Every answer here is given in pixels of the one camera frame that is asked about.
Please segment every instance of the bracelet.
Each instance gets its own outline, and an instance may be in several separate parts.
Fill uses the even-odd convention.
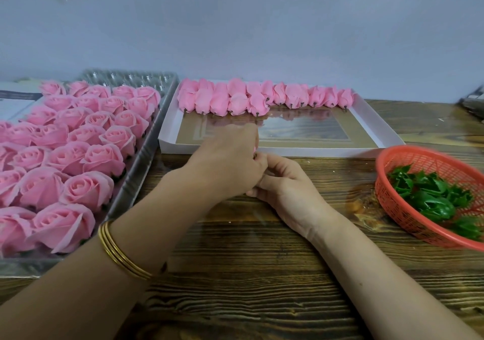
[[[148,271],[143,270],[139,266],[137,266],[133,261],[131,261],[124,253],[121,251],[114,242],[114,239],[109,232],[109,225],[112,221],[105,221],[99,227],[99,239],[104,247],[104,251],[106,251],[107,255],[122,269],[127,271],[132,276],[143,279],[143,280],[150,280],[154,277],[154,275],[150,274]]]

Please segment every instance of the basket rim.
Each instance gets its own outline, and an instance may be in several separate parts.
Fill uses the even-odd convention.
[[[453,163],[458,165],[459,169],[473,176],[473,178],[480,179],[482,182],[484,182],[484,175],[476,168],[471,167],[468,164],[465,164],[464,162],[456,158],[453,158],[447,154],[440,153],[432,149],[422,148],[422,147],[417,147],[412,145],[397,145],[397,146],[386,148],[378,155],[376,159],[377,177],[380,179],[381,183],[383,183],[385,188],[389,191],[390,196],[393,197],[397,203],[404,206],[406,209],[410,209],[414,212],[412,217],[416,221],[418,221],[425,227],[429,228],[430,230],[434,231],[435,233],[443,236],[444,238],[450,239],[451,241],[454,241],[462,245],[463,247],[470,248],[473,250],[478,250],[478,251],[484,251],[484,242],[477,242],[477,241],[473,241],[472,239],[467,239],[454,232],[449,231],[448,229],[445,229],[444,227],[441,227],[437,223],[434,223],[427,217],[421,215],[416,209],[414,209],[408,202],[406,202],[403,199],[403,197],[401,197],[395,191],[395,189],[390,184],[390,181],[388,180],[387,175],[385,173],[384,160],[386,160],[386,158],[391,154],[395,154],[398,152],[408,152],[410,150],[416,153],[418,152],[431,153],[431,154],[434,154],[436,157],[439,157],[439,159],[441,160],[452,160]]]

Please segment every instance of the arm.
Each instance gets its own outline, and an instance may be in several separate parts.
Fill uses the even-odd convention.
[[[296,162],[267,160],[269,173],[247,195],[269,202],[316,247],[375,339],[481,339],[332,209]]]
[[[253,159],[257,127],[225,127],[188,163],[111,226],[119,248],[157,273],[187,229],[222,200],[254,186],[267,167]],[[0,333],[15,339],[107,339],[118,331],[148,282],[133,278],[97,237],[0,307]]]

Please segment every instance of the woman's right hand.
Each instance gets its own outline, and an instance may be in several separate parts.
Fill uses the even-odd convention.
[[[297,162],[267,154],[267,164],[262,179],[246,195],[268,202],[291,229],[310,240],[332,208]]]

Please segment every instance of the hand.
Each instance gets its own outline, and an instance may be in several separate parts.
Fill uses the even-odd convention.
[[[267,169],[265,154],[257,154],[259,134],[255,124],[227,125],[206,138],[183,167],[213,188],[218,201],[254,187]]]
[[[310,240],[325,211],[332,208],[297,162],[267,154],[267,163],[268,172],[246,195],[268,202],[284,223]]]

